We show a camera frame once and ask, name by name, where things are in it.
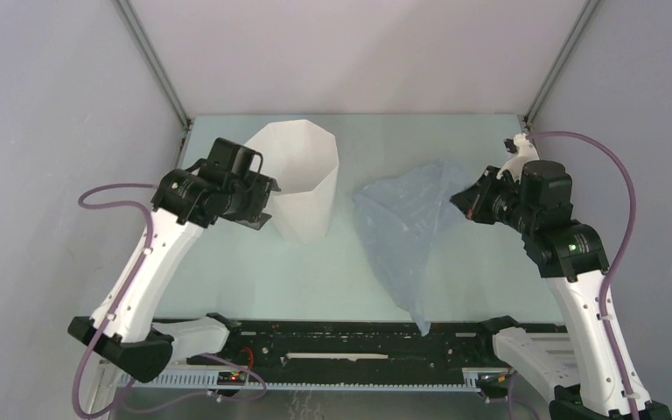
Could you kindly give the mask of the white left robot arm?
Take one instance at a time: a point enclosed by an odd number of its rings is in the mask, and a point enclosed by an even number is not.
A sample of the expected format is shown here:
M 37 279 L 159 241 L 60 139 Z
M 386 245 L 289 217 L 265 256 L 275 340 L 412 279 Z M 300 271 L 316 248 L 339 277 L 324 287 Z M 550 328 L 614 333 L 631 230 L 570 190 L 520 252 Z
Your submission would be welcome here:
M 68 332 L 137 382 L 148 383 L 166 367 L 199 354 L 231 364 L 242 352 L 233 324 L 220 315 L 179 322 L 154 319 L 176 269 L 206 228 L 218 220 L 254 230 L 279 187 L 262 173 L 263 154 L 217 138 L 207 157 L 164 175 L 142 206 L 146 227 L 125 269 L 103 302 L 74 318 Z

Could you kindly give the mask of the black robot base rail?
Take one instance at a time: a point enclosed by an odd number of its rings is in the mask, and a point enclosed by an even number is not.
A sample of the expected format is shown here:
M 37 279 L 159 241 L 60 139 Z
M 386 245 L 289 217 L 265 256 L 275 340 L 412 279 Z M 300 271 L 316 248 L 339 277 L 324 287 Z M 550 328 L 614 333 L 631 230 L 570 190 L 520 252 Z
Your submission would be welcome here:
M 507 369 L 494 333 L 518 322 L 413 323 L 239 320 L 218 355 L 270 382 L 462 384 L 470 368 Z

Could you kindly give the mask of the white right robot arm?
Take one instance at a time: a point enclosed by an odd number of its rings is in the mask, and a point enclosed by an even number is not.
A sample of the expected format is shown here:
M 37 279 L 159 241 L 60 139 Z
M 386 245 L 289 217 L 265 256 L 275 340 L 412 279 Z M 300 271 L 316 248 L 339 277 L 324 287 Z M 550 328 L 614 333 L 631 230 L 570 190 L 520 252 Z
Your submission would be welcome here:
M 553 419 L 670 419 L 639 381 L 623 340 L 613 298 L 603 289 L 611 271 L 596 230 L 572 217 L 572 178 L 562 164 L 533 160 L 514 179 L 494 166 L 450 202 L 469 220 L 501 223 L 521 235 L 563 314 L 577 377 L 532 349 L 520 328 L 488 332 L 473 343 L 479 362 L 506 362 L 549 403 Z

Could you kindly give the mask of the white octagonal trash bin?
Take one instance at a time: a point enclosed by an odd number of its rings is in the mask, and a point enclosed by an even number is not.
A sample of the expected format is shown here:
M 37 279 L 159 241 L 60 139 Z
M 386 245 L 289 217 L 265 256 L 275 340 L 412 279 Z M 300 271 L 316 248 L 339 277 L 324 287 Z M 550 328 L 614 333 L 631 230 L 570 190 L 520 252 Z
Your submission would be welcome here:
M 280 188 L 265 207 L 278 233 L 298 244 L 326 236 L 340 167 L 335 135 L 305 119 L 271 122 L 245 145 L 263 154 L 262 173 Z

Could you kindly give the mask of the light blue plastic trash bag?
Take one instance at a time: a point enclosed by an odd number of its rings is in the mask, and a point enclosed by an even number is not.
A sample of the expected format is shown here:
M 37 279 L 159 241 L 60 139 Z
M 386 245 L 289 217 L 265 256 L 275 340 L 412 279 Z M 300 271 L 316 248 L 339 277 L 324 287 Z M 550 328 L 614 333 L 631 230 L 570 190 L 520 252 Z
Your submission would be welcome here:
M 437 159 L 395 178 L 365 185 L 353 195 L 353 222 L 367 262 L 395 306 L 421 335 L 425 272 L 436 237 L 463 220 L 451 196 L 471 181 L 461 164 Z

